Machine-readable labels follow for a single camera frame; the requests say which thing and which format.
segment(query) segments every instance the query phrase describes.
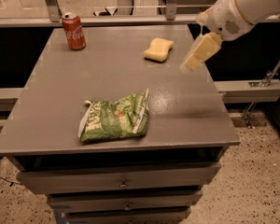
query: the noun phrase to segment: can lid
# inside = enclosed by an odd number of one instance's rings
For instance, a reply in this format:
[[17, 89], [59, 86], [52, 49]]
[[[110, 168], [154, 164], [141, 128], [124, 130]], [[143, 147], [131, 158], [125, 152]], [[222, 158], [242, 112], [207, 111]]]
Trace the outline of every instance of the can lid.
[[73, 19], [75, 18], [77, 15], [73, 12], [66, 12], [64, 15], [63, 15], [63, 19]]

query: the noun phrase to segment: speckled floor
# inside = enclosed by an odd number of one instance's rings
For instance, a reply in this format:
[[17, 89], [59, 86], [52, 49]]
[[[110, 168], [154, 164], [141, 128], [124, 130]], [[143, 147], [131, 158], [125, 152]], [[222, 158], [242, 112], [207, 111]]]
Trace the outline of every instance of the speckled floor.
[[[241, 145], [227, 150], [222, 168], [180, 224], [280, 224], [279, 132], [261, 110], [252, 114], [253, 129], [246, 128], [240, 113], [230, 112], [230, 116]], [[1, 177], [17, 182], [17, 172], [7, 159], [0, 161]], [[45, 196], [0, 179], [0, 224], [18, 223], [53, 224], [55, 218]]]

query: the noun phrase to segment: table top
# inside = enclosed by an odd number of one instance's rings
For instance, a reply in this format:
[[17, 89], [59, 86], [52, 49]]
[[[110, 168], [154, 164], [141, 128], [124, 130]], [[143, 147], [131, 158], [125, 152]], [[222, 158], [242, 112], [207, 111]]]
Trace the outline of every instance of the table top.
[[[0, 133], [0, 156], [238, 145], [239, 137], [205, 65], [179, 65], [193, 38], [187, 25], [88, 27], [72, 51], [55, 29]], [[155, 37], [173, 40], [164, 63], [144, 59]], [[85, 100], [116, 101], [149, 88], [147, 135], [82, 144]]]

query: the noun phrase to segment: green snack bag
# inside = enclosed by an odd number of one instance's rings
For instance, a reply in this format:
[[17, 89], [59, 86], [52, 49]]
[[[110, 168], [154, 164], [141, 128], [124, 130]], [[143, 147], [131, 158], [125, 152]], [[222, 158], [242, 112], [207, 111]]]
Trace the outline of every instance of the green snack bag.
[[116, 102], [86, 101], [90, 105], [80, 122], [78, 138], [95, 140], [136, 137], [147, 133], [148, 90]]

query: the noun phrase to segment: drawer handle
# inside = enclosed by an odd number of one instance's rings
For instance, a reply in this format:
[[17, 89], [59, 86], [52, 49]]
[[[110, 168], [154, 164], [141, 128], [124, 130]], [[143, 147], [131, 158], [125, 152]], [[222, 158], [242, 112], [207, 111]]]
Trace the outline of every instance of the drawer handle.
[[132, 210], [132, 208], [130, 207], [130, 204], [129, 204], [129, 203], [126, 203], [126, 206], [125, 206], [125, 208], [124, 208], [124, 211], [129, 212], [129, 211], [131, 211], [131, 210]]
[[126, 184], [125, 180], [122, 179], [121, 184], [119, 185], [121, 189], [127, 189], [129, 185]]

